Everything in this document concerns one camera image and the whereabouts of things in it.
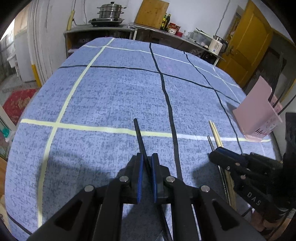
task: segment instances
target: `dish rack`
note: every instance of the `dish rack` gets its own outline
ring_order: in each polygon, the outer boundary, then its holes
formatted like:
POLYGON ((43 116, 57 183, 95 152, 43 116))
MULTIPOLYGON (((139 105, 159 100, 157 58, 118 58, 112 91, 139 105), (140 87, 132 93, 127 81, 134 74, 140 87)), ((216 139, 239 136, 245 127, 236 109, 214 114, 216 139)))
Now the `dish rack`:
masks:
POLYGON ((233 110, 237 123, 247 140, 260 142, 265 136, 282 123, 278 113, 283 106, 280 102, 273 108, 277 97, 271 102, 268 98, 272 88, 261 76, 244 101, 233 110))

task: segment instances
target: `yellow door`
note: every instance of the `yellow door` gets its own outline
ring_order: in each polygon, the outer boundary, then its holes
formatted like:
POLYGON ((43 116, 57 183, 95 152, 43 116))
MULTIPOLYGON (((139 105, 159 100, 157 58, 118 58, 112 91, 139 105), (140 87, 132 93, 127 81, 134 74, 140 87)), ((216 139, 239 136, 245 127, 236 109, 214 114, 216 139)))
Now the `yellow door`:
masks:
POLYGON ((273 29, 252 1, 246 10, 222 55, 218 67, 244 87, 263 58, 273 35, 273 29))

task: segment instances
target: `black stripe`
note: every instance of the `black stripe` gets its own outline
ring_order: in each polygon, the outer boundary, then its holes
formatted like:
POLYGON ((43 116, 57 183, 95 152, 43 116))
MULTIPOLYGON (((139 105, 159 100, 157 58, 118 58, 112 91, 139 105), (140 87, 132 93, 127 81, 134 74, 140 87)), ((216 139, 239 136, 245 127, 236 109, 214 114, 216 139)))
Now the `black stripe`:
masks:
POLYGON ((14 220, 14 218, 12 216, 10 216, 8 213, 7 213, 7 216, 10 218, 11 221, 13 221, 17 226, 19 226, 23 231, 25 231, 27 234, 29 235, 32 235, 32 233, 27 230, 24 226, 22 226, 21 224, 19 224, 16 220, 14 220))
MULTIPOLYGON (((184 52, 184 54, 186 55, 186 58, 187 58, 187 60, 191 63, 191 61, 188 59, 188 56, 187 56, 187 54, 184 52)), ((191 63, 191 65, 205 78, 205 80, 208 82, 208 84, 212 87, 212 85, 210 84, 210 82, 207 80, 207 78, 191 63)), ((224 110, 224 112, 225 112, 225 114, 227 115, 227 118, 228 118, 228 120, 229 120, 229 123, 230 123, 230 125, 231 125, 231 127, 232 127, 232 129, 233 129, 233 131, 234 131, 234 133, 235 133, 235 136, 236 136, 236 138, 237 138, 237 143, 238 143, 238 145, 239 145, 239 149, 240 149, 240 151, 241 151, 241 153, 243 153, 242 152, 242 147, 241 147, 241 145, 240 145, 240 143, 239 143, 239 138, 238 138, 238 136, 237 136, 237 132, 235 131, 235 129, 234 129, 234 126, 232 125, 232 122, 231 122, 231 120, 230 120, 230 117, 229 117, 229 115, 227 114, 227 112, 226 112, 226 110, 225 110, 225 108, 224 108, 224 106, 222 105, 222 102, 221 102, 221 99, 220 99, 220 97, 219 97, 219 95, 218 95, 218 93, 217 93, 217 91, 213 88, 213 90, 215 91, 215 93, 216 93, 216 96, 218 97, 218 100, 219 100, 219 103, 220 103, 220 105, 221 105, 221 107, 223 108, 223 110, 224 110)))
POLYGON ((229 96, 223 94, 221 91, 214 89, 213 87, 209 87, 209 86, 201 85, 201 84, 198 84, 198 83, 193 82, 193 81, 191 81, 191 80, 183 79, 183 78, 181 78, 181 77, 177 77, 177 76, 174 76, 174 75, 169 75, 169 74, 163 74, 163 75, 166 75, 166 76, 169 76, 169 77, 173 77, 173 78, 176 78, 176 79, 180 79, 180 80, 184 80, 184 81, 187 81, 187 82, 189 82, 189 83, 192 83, 192 84, 198 85, 198 86, 203 87, 203 88, 206 88, 206 89, 215 90, 215 91, 221 93, 222 95, 224 95, 226 98, 231 99, 232 101, 234 101, 234 102, 240 104, 238 101, 236 101, 236 100, 232 99, 231 97, 229 97, 229 96))
MULTIPOLYGON (((65 69, 65 68, 72 68, 72 67, 87 67, 87 65, 71 65, 71 66, 61 66, 59 69, 65 69)), ((152 70, 148 70, 148 69, 141 69, 141 68, 128 68, 128 67, 116 67, 116 66, 98 66, 98 65, 92 65, 90 66, 91 68, 111 68, 111 69, 132 69, 132 70, 143 70, 143 71, 148 71, 148 72, 152 72, 152 73, 156 73, 158 74, 157 71, 152 71, 152 70)), ((209 87, 209 86, 205 86, 205 85, 201 85, 201 84, 198 84, 196 82, 193 82, 191 80, 187 80, 187 79, 184 79, 184 78, 181 78, 181 77, 177 77, 177 76, 174 76, 174 75, 170 75, 170 74, 164 74, 162 73, 163 75, 166 75, 166 76, 169 76, 169 77, 172 77, 172 78, 176 78, 176 79, 179 79, 179 80, 184 80, 184 81, 187 81, 189 83, 192 83, 192 84, 195 84, 195 85, 198 85, 200 87, 203 87, 203 88, 206 88, 206 89, 211 89, 211 90, 216 90, 214 89, 213 87, 209 87)), ((224 95, 226 98, 228 99, 231 99, 232 101, 240 104, 238 101, 232 99, 231 97, 223 94, 221 91, 219 90, 216 90, 217 92, 221 93, 222 95, 224 95)))
POLYGON ((175 157, 175 164, 176 164, 176 170, 177 170, 177 178, 183 181, 183 177, 182 177, 182 171, 181 171, 181 164, 180 164, 180 157, 179 157, 179 146, 178 146, 178 139, 177 139, 177 132, 176 132, 176 127, 174 124, 174 117, 173 117, 173 109, 172 106, 170 104, 170 99, 168 96, 168 93, 166 92, 165 89, 165 80, 163 78, 163 74, 162 72, 159 70, 157 62, 155 60, 152 48, 151 48, 151 43, 149 43, 149 48, 150 48, 150 52, 152 55, 152 58, 154 60, 155 63, 155 67, 160 75, 160 79, 161 79, 161 87, 163 90, 163 93, 165 95, 165 101, 167 102, 168 105, 168 118, 170 121, 170 128, 172 130, 172 137, 173 137, 173 144, 174 144, 174 157, 175 157))
POLYGON ((292 99, 288 102, 288 104, 286 104, 286 106, 284 108, 282 108, 282 110, 278 113, 278 115, 282 114, 283 111, 292 103, 292 101, 295 99, 296 95, 294 95, 292 97, 292 99))

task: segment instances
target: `wooden stick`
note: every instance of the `wooden stick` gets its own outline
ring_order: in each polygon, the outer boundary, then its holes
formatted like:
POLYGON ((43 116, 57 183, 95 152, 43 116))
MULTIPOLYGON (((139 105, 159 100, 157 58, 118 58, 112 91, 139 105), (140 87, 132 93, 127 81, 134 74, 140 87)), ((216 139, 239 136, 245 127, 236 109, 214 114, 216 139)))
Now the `wooden stick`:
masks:
POLYGON ((4 194, 7 161, 0 157, 0 198, 4 194))
MULTIPOLYGON (((223 144, 221 142, 221 138, 219 136, 219 133, 217 131, 215 124, 211 120, 209 120, 209 123, 210 123, 211 130, 213 132, 217 147, 223 147, 223 144)), ((224 170, 224 172, 225 172, 227 187, 228 187, 228 191, 229 191, 230 206, 234 210, 236 210, 237 209, 236 208, 236 193, 233 190, 234 181, 232 180, 229 171, 224 170)))

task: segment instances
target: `white kettle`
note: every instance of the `white kettle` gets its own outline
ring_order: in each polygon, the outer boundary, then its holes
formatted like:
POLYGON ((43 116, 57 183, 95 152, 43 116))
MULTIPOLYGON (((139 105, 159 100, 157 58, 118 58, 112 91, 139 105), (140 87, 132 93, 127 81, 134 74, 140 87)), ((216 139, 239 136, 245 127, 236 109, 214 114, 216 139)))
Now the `white kettle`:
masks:
POLYGON ((209 50, 211 50, 212 52, 214 52, 215 54, 219 54, 224 53, 226 51, 226 49, 228 48, 228 42, 226 42, 224 39, 214 35, 214 38, 212 39, 210 46, 209 46, 209 50), (223 44, 225 44, 225 48, 223 51, 221 51, 223 44))

